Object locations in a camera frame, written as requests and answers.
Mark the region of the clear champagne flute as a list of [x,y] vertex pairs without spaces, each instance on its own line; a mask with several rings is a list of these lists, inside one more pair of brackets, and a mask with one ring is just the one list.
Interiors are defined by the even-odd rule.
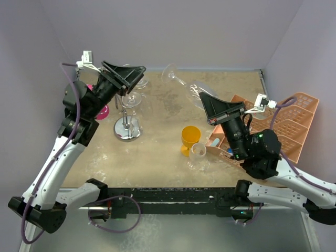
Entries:
[[142,98],[137,92],[130,92],[122,97],[123,126],[127,130],[128,137],[138,138],[141,135],[139,108]]
[[135,90],[143,89],[149,83],[149,78],[147,76],[143,76],[141,80],[135,85]]

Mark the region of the pink plastic wine glass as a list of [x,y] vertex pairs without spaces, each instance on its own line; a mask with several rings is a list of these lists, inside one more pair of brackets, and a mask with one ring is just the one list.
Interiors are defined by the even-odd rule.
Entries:
[[108,103],[111,100],[108,92],[97,85],[87,85],[88,91],[86,116],[90,119],[102,120],[109,114]]

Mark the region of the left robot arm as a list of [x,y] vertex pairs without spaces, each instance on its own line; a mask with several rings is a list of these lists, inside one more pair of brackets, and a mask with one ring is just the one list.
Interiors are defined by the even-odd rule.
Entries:
[[102,206],[108,200],[107,185],[92,178],[68,194],[58,194],[71,167],[93,138],[100,111],[115,95],[129,94],[146,71],[144,66],[114,66],[107,61],[102,66],[96,70],[98,81],[92,88],[78,79],[69,81],[62,101],[65,117],[46,163],[22,196],[13,196],[8,202],[8,207],[22,218],[22,231],[26,223],[31,223],[52,234],[71,208],[90,203]]

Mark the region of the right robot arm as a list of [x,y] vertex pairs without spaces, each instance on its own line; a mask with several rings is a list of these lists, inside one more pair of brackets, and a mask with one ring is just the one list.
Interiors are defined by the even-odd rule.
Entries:
[[318,179],[296,168],[281,151],[278,136],[270,126],[257,133],[250,132],[252,113],[265,107],[280,110],[293,104],[290,97],[283,104],[260,95],[253,109],[241,102],[226,102],[206,92],[199,94],[208,124],[220,125],[232,150],[230,159],[239,161],[254,179],[274,181],[281,188],[239,180],[233,193],[238,205],[270,203],[297,209],[321,224],[335,225],[335,184]]

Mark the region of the yellow plastic wine glass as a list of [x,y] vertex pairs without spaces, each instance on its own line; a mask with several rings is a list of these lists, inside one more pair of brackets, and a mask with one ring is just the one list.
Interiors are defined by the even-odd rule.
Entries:
[[198,143],[201,138],[201,131],[196,126],[186,126],[181,132],[181,154],[189,157],[190,149],[195,143]]

